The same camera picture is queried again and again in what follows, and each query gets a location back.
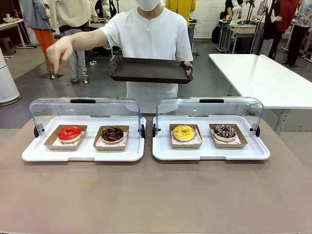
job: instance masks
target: donut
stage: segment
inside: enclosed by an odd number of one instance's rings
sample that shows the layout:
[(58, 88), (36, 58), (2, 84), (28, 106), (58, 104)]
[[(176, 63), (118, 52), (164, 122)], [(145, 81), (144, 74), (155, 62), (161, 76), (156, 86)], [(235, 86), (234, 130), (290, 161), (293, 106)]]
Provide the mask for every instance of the donut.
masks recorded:
[(189, 141), (195, 136), (194, 129), (187, 125), (179, 125), (174, 128), (174, 137), (179, 141)]
[(123, 131), (117, 127), (105, 128), (101, 134), (101, 139), (107, 144), (116, 144), (123, 139)]
[(67, 126), (63, 128), (59, 134), (58, 138), (64, 143), (72, 143), (81, 138), (82, 130), (76, 126)]
[(236, 136), (236, 131), (229, 125), (218, 124), (214, 127), (214, 136), (218, 140), (231, 141)]

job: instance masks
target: yellow shirt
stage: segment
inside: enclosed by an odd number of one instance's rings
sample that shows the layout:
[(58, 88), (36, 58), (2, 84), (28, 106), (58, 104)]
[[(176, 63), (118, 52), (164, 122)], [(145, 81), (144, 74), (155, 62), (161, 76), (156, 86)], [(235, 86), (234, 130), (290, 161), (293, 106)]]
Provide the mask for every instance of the yellow shirt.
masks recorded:
[(196, 0), (166, 0), (166, 8), (182, 15), (190, 26), (190, 12), (196, 9)]

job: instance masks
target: hand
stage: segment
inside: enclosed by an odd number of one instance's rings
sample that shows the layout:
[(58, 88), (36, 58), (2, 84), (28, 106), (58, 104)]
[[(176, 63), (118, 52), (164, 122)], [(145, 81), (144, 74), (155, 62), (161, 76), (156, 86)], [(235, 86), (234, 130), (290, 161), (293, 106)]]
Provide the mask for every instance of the hand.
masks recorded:
[(307, 16), (307, 17), (304, 19), (303, 24), (307, 24), (307, 23), (309, 23), (309, 21), (310, 21), (310, 17)]
[(190, 62), (185, 62), (184, 65), (187, 67), (191, 67), (186, 70), (186, 75), (189, 76), (193, 72), (193, 65)]
[(72, 53), (73, 46), (70, 36), (61, 38), (47, 49), (47, 55), (49, 61), (53, 63), (55, 73), (67, 62)]
[(280, 22), (282, 21), (282, 17), (281, 16), (276, 16), (275, 17), (275, 22)]

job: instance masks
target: sneaker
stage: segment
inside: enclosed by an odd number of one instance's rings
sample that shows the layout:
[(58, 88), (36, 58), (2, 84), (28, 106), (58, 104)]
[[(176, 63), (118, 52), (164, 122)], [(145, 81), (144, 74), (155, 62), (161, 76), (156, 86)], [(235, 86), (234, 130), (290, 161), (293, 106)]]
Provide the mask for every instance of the sneaker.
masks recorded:
[(95, 60), (93, 60), (92, 62), (89, 62), (89, 66), (94, 66), (94, 65), (96, 65), (96, 61)]

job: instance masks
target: black wheel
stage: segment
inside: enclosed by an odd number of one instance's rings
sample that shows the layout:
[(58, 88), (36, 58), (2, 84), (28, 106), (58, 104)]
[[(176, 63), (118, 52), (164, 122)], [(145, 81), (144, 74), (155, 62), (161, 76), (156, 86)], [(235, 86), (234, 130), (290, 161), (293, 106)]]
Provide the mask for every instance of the black wheel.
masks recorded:
[(145, 139), (145, 127), (143, 124), (141, 125), (141, 137)]
[(153, 137), (156, 137), (156, 124), (153, 124)]
[(38, 133), (36, 126), (34, 127), (34, 135), (35, 135), (35, 138), (39, 137), (39, 133)]
[(257, 128), (257, 130), (256, 130), (256, 132), (255, 132), (255, 135), (256, 135), (257, 137), (260, 136), (260, 126), (258, 126), (258, 128)]

